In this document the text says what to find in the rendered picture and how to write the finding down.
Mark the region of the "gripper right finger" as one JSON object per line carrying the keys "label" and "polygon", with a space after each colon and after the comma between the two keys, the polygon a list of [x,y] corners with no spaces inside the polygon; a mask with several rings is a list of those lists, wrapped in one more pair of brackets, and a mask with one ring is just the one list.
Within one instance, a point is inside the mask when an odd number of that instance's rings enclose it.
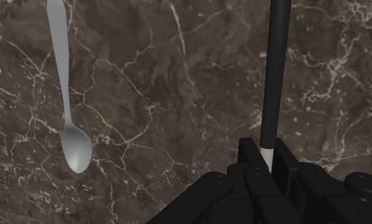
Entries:
{"label": "gripper right finger", "polygon": [[352,172],[343,181],[321,166],[299,162],[276,139],[272,176],[304,224],[372,224],[372,175]]}

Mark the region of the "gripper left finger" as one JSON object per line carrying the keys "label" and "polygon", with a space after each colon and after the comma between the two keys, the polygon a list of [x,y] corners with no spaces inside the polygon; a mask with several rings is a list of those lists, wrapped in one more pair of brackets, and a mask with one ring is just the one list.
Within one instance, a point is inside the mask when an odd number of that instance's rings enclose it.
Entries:
{"label": "gripper left finger", "polygon": [[269,169],[255,142],[242,137],[225,174],[208,172],[147,224],[301,224],[295,183],[298,161],[281,139]]}

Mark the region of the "black pen with white tip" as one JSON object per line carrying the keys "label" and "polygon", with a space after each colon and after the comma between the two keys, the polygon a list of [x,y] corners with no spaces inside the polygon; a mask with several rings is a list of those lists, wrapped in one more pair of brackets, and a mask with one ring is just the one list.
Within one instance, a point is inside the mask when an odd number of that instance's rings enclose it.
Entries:
{"label": "black pen with white tip", "polygon": [[270,0],[270,21],[259,150],[272,169],[292,0]]}

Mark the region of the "grey metal spoon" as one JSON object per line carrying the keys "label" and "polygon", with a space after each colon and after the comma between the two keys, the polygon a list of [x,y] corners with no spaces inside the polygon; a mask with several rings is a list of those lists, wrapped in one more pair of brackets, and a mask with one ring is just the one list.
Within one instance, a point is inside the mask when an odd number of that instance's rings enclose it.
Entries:
{"label": "grey metal spoon", "polygon": [[62,0],[47,0],[46,10],[64,106],[64,128],[60,133],[60,142],[68,166],[79,174],[90,165],[93,150],[89,136],[72,122],[67,15]]}

